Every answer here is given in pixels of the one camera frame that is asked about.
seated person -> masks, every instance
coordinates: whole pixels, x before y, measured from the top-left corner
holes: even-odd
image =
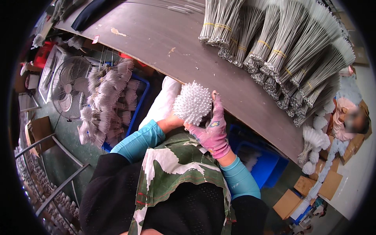
[[[341,97],[337,101],[333,99],[334,109],[327,134],[340,141],[348,141],[355,137],[356,133],[366,134],[370,125],[370,118],[363,108],[359,108],[349,99]]]

pink shirt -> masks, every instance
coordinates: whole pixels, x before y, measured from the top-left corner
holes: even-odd
[[[333,115],[333,130],[332,134],[335,138],[339,139],[340,141],[348,141],[355,137],[356,133],[346,133],[345,126],[342,122],[339,121],[339,117],[341,114],[344,114],[342,112],[342,108],[346,108],[348,110],[352,108],[356,108],[356,105],[351,102],[349,99],[346,99],[344,97],[341,97],[337,100],[337,109],[336,112]]]

hand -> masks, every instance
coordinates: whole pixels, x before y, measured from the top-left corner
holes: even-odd
[[[207,149],[213,158],[218,159],[225,156],[230,150],[229,144],[226,142],[226,121],[224,120],[224,110],[221,97],[216,91],[213,91],[213,118],[206,129],[198,126],[184,123],[198,142]]]
[[[167,134],[173,129],[183,126],[184,120],[179,119],[177,116],[174,116],[174,111],[171,111],[167,118],[158,121],[157,124],[162,129],[162,131]]]
[[[339,117],[338,117],[338,120],[340,121],[340,122],[344,122],[345,121],[345,115],[344,114],[341,114]]]

green floral apron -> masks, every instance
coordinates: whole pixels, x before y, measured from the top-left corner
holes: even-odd
[[[199,143],[190,134],[179,133],[154,149],[147,149],[136,195],[136,210],[128,235],[140,235],[147,208],[165,201],[179,184],[209,182],[223,188],[224,214],[222,235],[231,234],[235,214],[230,208],[231,195],[220,168],[213,158],[203,155]]]

green floor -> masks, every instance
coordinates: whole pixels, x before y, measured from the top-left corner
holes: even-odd
[[[157,76],[149,80],[151,82],[151,87],[154,88],[154,93],[151,95],[151,98],[149,98],[149,103],[147,105],[149,107],[161,89],[162,78],[163,77]],[[52,129],[54,129],[56,123],[58,123],[55,129],[56,138],[82,163],[90,164],[87,169],[85,169],[81,174],[79,174],[78,177],[76,177],[76,179],[74,179],[77,199],[78,202],[80,202],[85,191],[85,187],[89,183],[97,165],[98,157],[103,154],[103,151],[98,149],[96,146],[90,147],[90,144],[81,145],[79,143],[77,125],[81,124],[80,120],[67,122],[64,117],[61,117],[58,121],[59,114],[53,107],[52,102],[45,104],[38,92],[35,94],[35,98],[42,106],[41,109],[36,111],[36,118],[49,116]],[[143,111],[142,116],[147,114],[147,110],[148,109]],[[234,117],[226,114],[228,127],[234,120]],[[45,151],[42,156],[46,167],[46,174],[49,177],[49,180],[55,185],[60,185],[79,168],[79,166],[74,163],[58,146]],[[293,188],[295,182],[301,175],[303,175],[301,169],[295,163],[290,161],[275,187],[263,188],[261,190],[261,199],[270,207],[265,225],[266,229],[271,229],[275,233],[278,233],[282,227],[287,225],[288,221],[282,220],[272,209],[272,207],[282,197],[288,188]],[[63,191],[74,199],[73,190],[70,184],[68,184]]]

